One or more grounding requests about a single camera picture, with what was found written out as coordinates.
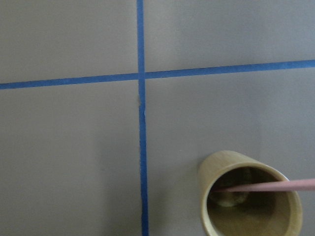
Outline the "pink chopstick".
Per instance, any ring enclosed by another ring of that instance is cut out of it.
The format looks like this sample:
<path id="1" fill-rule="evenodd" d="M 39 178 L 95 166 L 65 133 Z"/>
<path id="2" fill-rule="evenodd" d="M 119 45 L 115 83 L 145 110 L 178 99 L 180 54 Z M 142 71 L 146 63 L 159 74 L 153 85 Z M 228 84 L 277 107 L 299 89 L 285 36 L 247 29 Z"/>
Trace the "pink chopstick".
<path id="1" fill-rule="evenodd" d="M 314 191 L 315 179 L 300 179 L 245 184 L 227 188 L 215 189 L 213 192 L 288 192 L 288 191 Z"/>

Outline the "bamboo wooden cup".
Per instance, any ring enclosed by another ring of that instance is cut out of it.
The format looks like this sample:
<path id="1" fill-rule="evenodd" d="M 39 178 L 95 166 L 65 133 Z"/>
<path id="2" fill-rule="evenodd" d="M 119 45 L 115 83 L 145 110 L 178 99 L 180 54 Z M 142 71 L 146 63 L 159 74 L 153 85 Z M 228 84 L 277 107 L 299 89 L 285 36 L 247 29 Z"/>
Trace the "bamboo wooden cup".
<path id="1" fill-rule="evenodd" d="M 238 184 L 286 181 L 278 170 L 238 152 L 218 151 L 198 170 L 200 216 L 208 236 L 297 236 L 303 211 L 297 192 L 215 193 Z"/>

